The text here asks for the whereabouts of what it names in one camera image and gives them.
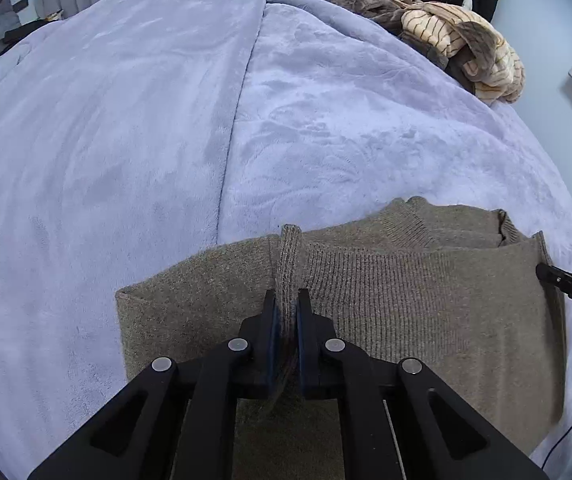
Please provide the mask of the olive knit sweater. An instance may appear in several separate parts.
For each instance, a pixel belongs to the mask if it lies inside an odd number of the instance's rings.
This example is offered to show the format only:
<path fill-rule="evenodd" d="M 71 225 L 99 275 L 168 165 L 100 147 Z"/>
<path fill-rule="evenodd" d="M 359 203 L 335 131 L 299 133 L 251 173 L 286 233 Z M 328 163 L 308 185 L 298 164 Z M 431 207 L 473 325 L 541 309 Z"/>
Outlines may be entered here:
<path fill-rule="evenodd" d="M 238 408 L 238 479 L 339 479 L 338 413 L 295 392 L 300 289 L 340 338 L 374 358 L 426 363 L 523 452 L 563 411 L 562 298 L 536 278 L 542 234 L 502 210 L 393 200 L 341 226 L 222 245 L 116 295 L 126 373 L 158 356 L 199 358 L 257 314 L 268 290 L 280 312 L 277 390 Z"/>

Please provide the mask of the pile of striped clothes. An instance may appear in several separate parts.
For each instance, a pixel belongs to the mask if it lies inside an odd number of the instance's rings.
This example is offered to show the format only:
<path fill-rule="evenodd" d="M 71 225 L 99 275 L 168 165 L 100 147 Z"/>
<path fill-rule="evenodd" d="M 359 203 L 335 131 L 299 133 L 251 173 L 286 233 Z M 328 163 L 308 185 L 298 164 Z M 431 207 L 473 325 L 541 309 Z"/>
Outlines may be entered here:
<path fill-rule="evenodd" d="M 325 1 L 377 23 L 487 105 L 514 103 L 522 94 L 525 71 L 519 55 L 476 12 L 438 1 Z"/>

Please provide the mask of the lavender plush blanket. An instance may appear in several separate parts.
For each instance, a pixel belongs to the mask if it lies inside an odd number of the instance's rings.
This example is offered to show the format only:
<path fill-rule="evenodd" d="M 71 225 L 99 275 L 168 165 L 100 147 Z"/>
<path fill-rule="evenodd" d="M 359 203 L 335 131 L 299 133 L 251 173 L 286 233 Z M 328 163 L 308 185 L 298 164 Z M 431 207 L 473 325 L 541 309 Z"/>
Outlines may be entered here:
<path fill-rule="evenodd" d="M 514 107 L 487 105 L 322 0 L 247 18 L 91 18 L 0 58 L 0 469 L 23 479 L 132 376 L 116 295 L 194 255 L 420 197 L 502 210 L 572 271 L 572 198 Z M 572 477 L 563 411 L 526 454 Z"/>

